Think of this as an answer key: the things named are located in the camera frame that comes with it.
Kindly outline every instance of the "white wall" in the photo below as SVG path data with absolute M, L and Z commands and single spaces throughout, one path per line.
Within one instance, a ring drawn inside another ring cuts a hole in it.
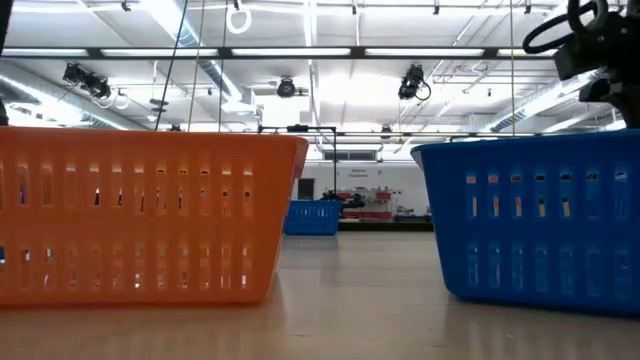
M 315 179 L 315 199 L 319 199 L 326 189 L 333 189 L 333 164 L 307 163 L 302 178 Z M 394 194 L 393 212 L 396 205 L 415 210 L 415 215 L 424 215 L 429 205 L 424 174 L 415 163 L 338 164 L 338 192 L 340 189 L 383 188 L 400 190 Z M 298 198 L 298 182 L 293 185 L 292 199 Z

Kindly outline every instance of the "gray floor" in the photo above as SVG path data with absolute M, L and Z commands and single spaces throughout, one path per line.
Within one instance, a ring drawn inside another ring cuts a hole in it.
M 432 234 L 287 238 L 251 308 L 0 312 L 2 359 L 638 359 L 640 322 L 460 303 Z

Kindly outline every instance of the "orange plastic basket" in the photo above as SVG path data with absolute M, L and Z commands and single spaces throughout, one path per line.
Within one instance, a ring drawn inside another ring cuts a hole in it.
M 262 300 L 307 147 L 0 128 L 0 305 Z

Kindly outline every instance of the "blue plastic basket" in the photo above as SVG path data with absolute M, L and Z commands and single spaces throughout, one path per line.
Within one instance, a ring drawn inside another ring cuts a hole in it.
M 335 235 L 340 201 L 292 201 L 284 227 L 287 235 Z
M 449 291 L 640 312 L 639 154 L 630 130 L 415 148 Z

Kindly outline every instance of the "plastic laundry basket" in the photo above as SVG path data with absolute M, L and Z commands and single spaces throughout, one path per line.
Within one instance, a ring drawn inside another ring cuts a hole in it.
M 424 145 L 455 295 L 640 312 L 640 132 Z
M 0 304 L 263 299 L 307 146 L 0 128 Z
M 284 232 L 287 235 L 335 235 L 341 208 L 340 201 L 292 201 Z

